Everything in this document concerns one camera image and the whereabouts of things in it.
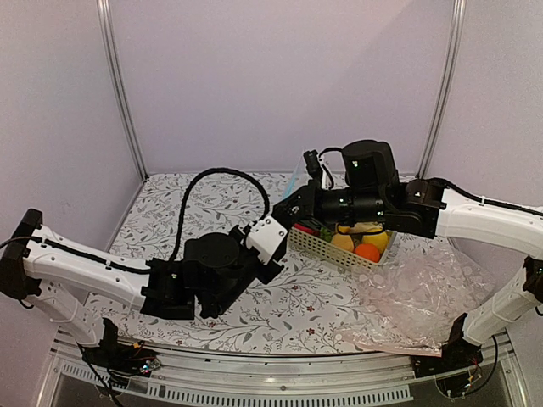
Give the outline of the clear zip top bag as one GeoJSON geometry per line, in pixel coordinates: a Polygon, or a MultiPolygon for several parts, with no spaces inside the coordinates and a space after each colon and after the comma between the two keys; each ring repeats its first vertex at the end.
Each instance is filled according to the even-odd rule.
{"type": "Polygon", "coordinates": [[[297,165],[294,167],[292,174],[289,177],[288,183],[283,190],[282,198],[289,197],[298,188],[304,186],[309,180],[310,176],[307,172],[307,163],[305,157],[309,152],[305,151],[299,158],[297,165]]]}

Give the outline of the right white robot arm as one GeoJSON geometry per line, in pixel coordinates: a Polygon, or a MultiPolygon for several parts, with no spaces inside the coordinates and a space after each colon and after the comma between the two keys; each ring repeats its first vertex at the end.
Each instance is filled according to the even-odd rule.
{"type": "Polygon", "coordinates": [[[455,319],[438,358],[414,361],[417,376],[480,362],[481,347],[488,339],[542,304],[541,209],[478,197],[441,178],[401,182],[386,142],[352,142],[341,155],[347,186],[325,190],[316,151],[305,153],[310,180],[271,212],[282,226],[289,229],[303,220],[347,226],[376,221],[390,231],[474,240],[526,256],[506,286],[455,319]]]}

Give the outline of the yellow mango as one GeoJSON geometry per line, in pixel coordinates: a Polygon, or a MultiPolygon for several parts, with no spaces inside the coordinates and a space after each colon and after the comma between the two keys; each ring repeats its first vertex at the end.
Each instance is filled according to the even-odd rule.
{"type": "Polygon", "coordinates": [[[343,249],[350,253],[353,253],[355,250],[355,243],[349,234],[334,234],[331,244],[336,248],[343,249]]]}

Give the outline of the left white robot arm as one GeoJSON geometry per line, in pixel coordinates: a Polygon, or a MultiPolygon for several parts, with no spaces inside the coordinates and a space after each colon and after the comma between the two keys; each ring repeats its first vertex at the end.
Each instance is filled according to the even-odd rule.
{"type": "Polygon", "coordinates": [[[71,288],[162,320],[215,319],[253,281],[267,284],[281,273],[287,237],[288,229],[267,216],[187,240],[180,260],[131,259],[66,240],[43,225],[41,211],[29,209],[2,245],[1,292],[46,313],[76,340],[88,364],[147,376],[160,365],[157,354],[141,343],[120,343],[115,323],[91,316],[71,288]]]}

